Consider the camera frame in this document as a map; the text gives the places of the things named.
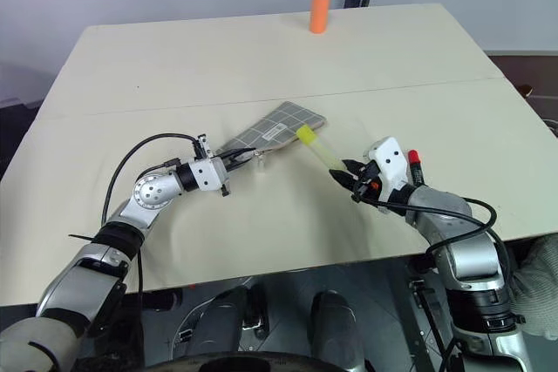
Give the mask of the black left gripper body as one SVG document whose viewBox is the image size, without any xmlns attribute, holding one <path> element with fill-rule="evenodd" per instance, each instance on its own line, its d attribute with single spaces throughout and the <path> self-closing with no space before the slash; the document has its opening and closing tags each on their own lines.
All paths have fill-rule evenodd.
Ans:
<svg viewBox="0 0 558 372">
<path fill-rule="evenodd" d="M 227 197 L 230 194 L 229 173 L 220 157 L 215 158 L 215 170 L 221 182 L 221 196 Z"/>
</svg>

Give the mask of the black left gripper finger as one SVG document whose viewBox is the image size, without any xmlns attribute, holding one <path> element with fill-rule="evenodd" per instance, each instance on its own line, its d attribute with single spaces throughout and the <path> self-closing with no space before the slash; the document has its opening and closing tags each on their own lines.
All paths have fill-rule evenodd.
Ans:
<svg viewBox="0 0 558 372">
<path fill-rule="evenodd" d="M 243 154 L 243 153 L 253 153 L 256 151 L 255 148 L 235 148 L 226 150 L 218 154 L 218 157 L 222 158 L 223 161 L 227 160 L 229 157 L 233 157 L 235 155 Z"/>
<path fill-rule="evenodd" d="M 225 162 L 225 168 L 228 171 L 236 170 L 247 164 L 254 157 L 253 153 L 243 153 L 229 157 Z"/>
</svg>

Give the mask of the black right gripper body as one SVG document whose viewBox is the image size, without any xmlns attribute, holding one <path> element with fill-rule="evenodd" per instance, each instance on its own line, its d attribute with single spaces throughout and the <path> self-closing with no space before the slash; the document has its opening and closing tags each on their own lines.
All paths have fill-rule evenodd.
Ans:
<svg viewBox="0 0 558 372">
<path fill-rule="evenodd" d="M 357 203 L 378 207 L 383 188 L 379 174 L 380 169 L 375 161 L 359 163 L 353 173 L 355 181 L 351 189 L 351 198 Z"/>
</svg>

